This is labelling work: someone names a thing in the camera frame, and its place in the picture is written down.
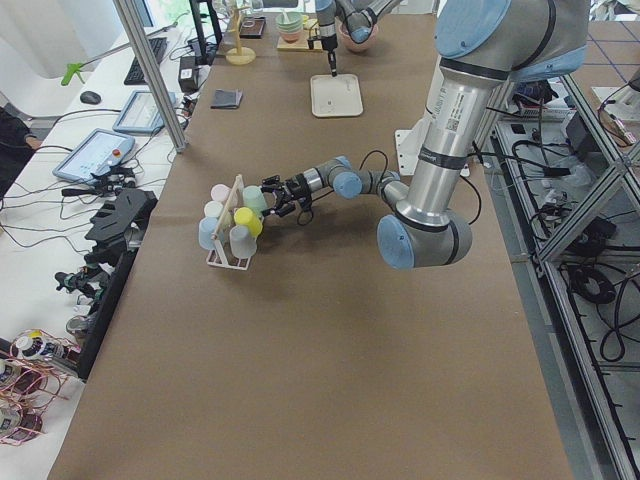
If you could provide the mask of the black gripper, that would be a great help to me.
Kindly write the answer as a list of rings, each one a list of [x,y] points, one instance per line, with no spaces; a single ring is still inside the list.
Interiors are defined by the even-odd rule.
[[[337,76],[337,61],[335,55],[335,50],[338,48],[337,34],[321,34],[320,41],[322,48],[328,53],[330,74],[331,76]]]
[[[261,190],[263,193],[272,193],[275,196],[275,203],[261,211],[263,217],[278,215],[284,217],[292,213],[298,198],[310,196],[310,187],[303,174],[282,181],[279,175],[273,175],[262,180]]]

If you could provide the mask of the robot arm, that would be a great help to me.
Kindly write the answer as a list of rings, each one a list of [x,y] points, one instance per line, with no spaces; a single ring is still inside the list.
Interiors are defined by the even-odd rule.
[[[377,227],[388,265],[412,269],[461,260],[472,231],[448,204],[493,90],[506,81],[577,70],[586,57],[589,10],[587,1],[447,2],[435,27],[443,81],[410,184],[387,170],[356,171],[336,157],[290,179],[265,179],[261,190],[275,202],[262,215],[309,212],[313,193],[323,188],[346,199],[376,194],[392,210]]]
[[[336,20],[346,27],[348,36],[356,44],[362,44],[369,39],[379,19],[390,13],[399,1],[377,0],[358,4],[354,1],[322,0],[315,2],[315,13],[318,24],[318,34],[308,43],[318,40],[322,49],[327,53],[330,73],[332,77],[338,75],[335,50],[338,48]]]

